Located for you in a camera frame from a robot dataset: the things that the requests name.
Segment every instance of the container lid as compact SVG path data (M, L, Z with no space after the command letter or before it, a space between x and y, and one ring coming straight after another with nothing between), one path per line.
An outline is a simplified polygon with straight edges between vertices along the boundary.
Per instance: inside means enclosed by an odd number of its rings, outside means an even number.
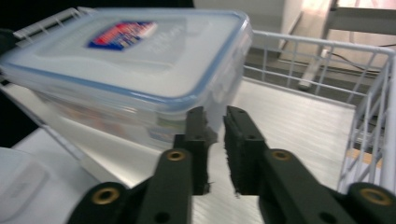
M1 65L182 104L210 84L247 24L246 14L235 11L99 8L8 54Z

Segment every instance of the transparent container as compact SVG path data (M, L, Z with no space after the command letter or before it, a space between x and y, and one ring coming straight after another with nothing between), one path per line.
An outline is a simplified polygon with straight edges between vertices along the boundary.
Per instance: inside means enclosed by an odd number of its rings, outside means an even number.
M243 12L102 8L11 51L0 66L68 119L170 147L196 106L219 129L251 39Z

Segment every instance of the white wire basket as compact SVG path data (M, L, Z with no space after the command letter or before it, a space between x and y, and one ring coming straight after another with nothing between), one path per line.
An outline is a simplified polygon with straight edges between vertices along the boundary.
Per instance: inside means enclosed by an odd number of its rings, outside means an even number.
M255 38L286 45L264 45L261 64L247 59L246 75L355 106L338 190L371 182L395 192L395 51L261 31ZM312 80L304 79L307 73Z

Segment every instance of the brass screw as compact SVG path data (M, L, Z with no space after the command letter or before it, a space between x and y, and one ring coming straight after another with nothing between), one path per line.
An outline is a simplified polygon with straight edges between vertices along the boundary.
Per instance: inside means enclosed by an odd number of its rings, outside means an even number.
M363 196L363 198L365 198L370 203L376 203L385 206L392 204L392 199L387 194L378 189L361 189L361 196Z
M272 155L275 159L279 161L288 161L291 158L289 152L285 152L285 151L273 151Z
M120 193L114 188L104 188L96 191L92 196L92 201L96 204L108 204L116 201Z
M181 151L171 151L166 155L169 161L181 161L186 157Z

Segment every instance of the black cable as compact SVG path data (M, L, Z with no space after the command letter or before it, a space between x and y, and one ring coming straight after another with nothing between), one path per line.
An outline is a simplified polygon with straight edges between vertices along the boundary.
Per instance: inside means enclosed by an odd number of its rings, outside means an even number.
M339 57L339 58L343 59L343 60L346 61L346 62L349 62L349 65L354 66L354 67L360 69L361 71L367 71L367 72L369 72L369 73L375 73L375 74L380 73L380 71L366 70L365 68L362 68L362 67L360 67L360 66L357 66L357 65L355 65L355 63L353 63L352 61L350 61L348 58L346 58L346 57L344 57L344 56L342 56L342 55L340 55L340 54L336 54L336 53L330 53L330 54L331 54L331 55L334 55L334 56L336 56L336 57Z
M391 45L380 45L380 46L377 46L377 47L385 48L385 47L395 47L395 46L396 46L396 44L391 44Z

